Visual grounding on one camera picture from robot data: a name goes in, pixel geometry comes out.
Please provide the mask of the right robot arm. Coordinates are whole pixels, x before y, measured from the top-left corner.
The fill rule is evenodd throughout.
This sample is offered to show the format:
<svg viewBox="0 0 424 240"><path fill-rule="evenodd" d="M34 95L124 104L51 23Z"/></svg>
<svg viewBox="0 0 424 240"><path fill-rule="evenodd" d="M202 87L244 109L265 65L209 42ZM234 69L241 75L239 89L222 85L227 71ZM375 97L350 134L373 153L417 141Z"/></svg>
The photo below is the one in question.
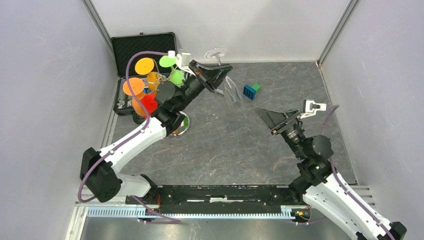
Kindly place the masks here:
<svg viewBox="0 0 424 240"><path fill-rule="evenodd" d="M407 228L390 221L356 193L332 164L331 140L324 135L306 137L302 112L276 112L256 108L255 112L272 135L280 135L300 160L299 177L289 188L289 199L317 209L352 240L402 240Z"/></svg>

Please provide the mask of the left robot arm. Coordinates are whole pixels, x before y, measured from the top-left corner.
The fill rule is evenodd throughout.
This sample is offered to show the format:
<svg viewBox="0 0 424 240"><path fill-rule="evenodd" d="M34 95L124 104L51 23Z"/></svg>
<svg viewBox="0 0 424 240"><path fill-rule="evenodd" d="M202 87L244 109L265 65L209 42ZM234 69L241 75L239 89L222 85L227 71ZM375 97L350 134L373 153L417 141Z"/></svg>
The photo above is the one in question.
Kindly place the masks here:
<svg viewBox="0 0 424 240"><path fill-rule="evenodd" d="M77 193L79 202L96 199L105 203L119 194L139 197L145 204L156 200L157 190L148 177L121 174L121 170L147 147L176 131L185 119L183 110L203 90L215 93L233 67L229 63L202 64L191 60L188 69L181 86L169 80L159 84L155 96L158 107L137 128L100 150L85 150Z"/></svg>

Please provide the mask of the clear wine glass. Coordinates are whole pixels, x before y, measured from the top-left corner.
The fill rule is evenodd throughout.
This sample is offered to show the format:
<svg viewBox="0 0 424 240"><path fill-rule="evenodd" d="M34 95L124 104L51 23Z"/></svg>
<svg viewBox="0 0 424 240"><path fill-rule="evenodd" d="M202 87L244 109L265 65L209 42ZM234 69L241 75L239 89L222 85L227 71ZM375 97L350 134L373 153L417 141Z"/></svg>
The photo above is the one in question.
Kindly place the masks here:
<svg viewBox="0 0 424 240"><path fill-rule="evenodd" d="M221 61L221 58L225 56L226 52L227 52L227 48L225 46L218 46L206 52L204 57L207 60L216 61L218 65L222 65L223 63ZM232 103L229 103L226 101L226 103L231 110L239 110L242 107L243 101L242 101L242 96L237 85L227 75L227 77L225 78L225 82L223 82L221 86L222 86L221 90L223 89L233 90L233 92L237 96L237 101Z"/></svg>

